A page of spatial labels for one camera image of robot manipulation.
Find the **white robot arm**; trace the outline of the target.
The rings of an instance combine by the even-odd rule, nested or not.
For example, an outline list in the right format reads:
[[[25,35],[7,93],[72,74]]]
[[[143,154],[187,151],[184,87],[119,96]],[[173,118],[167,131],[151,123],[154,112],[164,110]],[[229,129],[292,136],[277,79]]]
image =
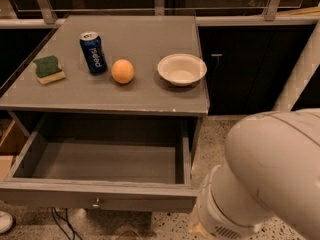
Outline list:
[[[317,25],[273,110],[229,131],[226,162],[204,178],[193,209],[207,239],[242,240],[277,216],[320,240],[320,109],[293,109],[319,66],[319,33]]]

